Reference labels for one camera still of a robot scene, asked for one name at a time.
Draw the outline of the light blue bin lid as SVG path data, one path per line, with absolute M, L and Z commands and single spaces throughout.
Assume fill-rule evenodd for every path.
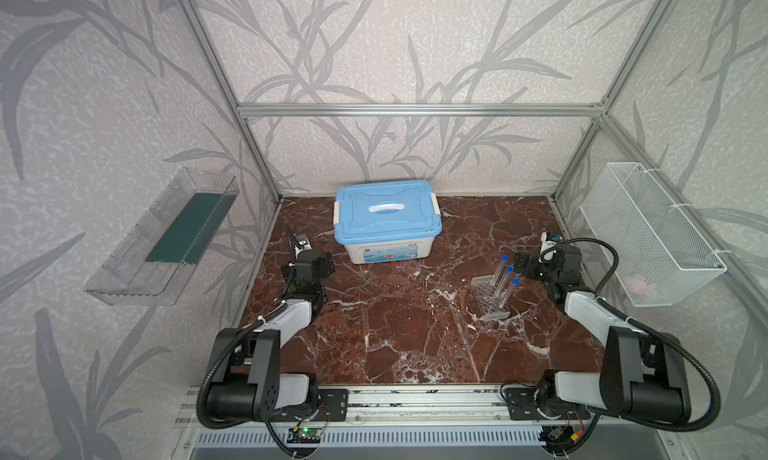
M 342 245 L 438 236 L 442 217 L 426 180 L 343 186 L 334 201 L 334 236 Z

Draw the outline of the white plastic storage bin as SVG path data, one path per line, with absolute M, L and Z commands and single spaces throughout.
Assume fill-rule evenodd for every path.
M 371 264 L 427 257 L 432 250 L 435 236 L 349 244 L 346 252 L 353 264 Z

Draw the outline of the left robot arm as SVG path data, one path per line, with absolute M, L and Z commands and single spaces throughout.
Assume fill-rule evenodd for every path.
M 305 415 L 319 408 L 317 380 L 282 374 L 280 353 L 318 317 L 335 271 L 332 254 L 306 249 L 282 268 L 286 288 L 275 309 L 242 328 L 221 330 L 198 391 L 196 415 L 208 429 L 266 422 L 279 411 Z

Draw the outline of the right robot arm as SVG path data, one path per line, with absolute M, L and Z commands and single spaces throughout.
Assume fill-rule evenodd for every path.
M 617 272 L 617 250 L 603 240 L 611 263 L 595 288 L 581 277 L 583 238 L 546 239 L 540 254 L 518 253 L 515 272 L 541 282 L 549 299 L 603 347 L 596 373 L 553 370 L 537 385 L 540 410 L 558 414 L 582 406 L 594 416 L 624 419 L 656 430 L 692 432 L 714 423 L 722 395 L 714 376 L 672 334 L 611 305 L 603 289 Z

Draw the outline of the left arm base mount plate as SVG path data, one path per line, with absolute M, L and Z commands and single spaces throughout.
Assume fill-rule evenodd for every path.
M 344 422 L 349 407 L 348 389 L 320 388 L 308 404 L 287 406 L 276 410 L 271 422 L 299 423 L 300 421 Z

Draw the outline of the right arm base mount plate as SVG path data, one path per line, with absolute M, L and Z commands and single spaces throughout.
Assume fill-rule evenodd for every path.
M 503 384 L 500 387 L 500 395 L 511 420 L 541 421 L 546 419 L 537 407 L 536 391 L 535 387 L 525 385 Z

